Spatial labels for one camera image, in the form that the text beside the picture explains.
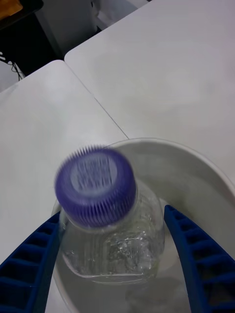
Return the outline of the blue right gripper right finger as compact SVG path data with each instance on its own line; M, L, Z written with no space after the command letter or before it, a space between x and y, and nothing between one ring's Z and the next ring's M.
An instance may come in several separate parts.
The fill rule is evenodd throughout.
M164 221L181 262L193 313L235 311L235 261L197 224L170 205Z

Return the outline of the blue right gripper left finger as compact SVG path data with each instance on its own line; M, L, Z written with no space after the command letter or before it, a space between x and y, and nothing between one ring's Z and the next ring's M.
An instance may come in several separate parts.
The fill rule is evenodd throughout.
M1 313L45 312L60 244L59 215L39 226L1 264Z

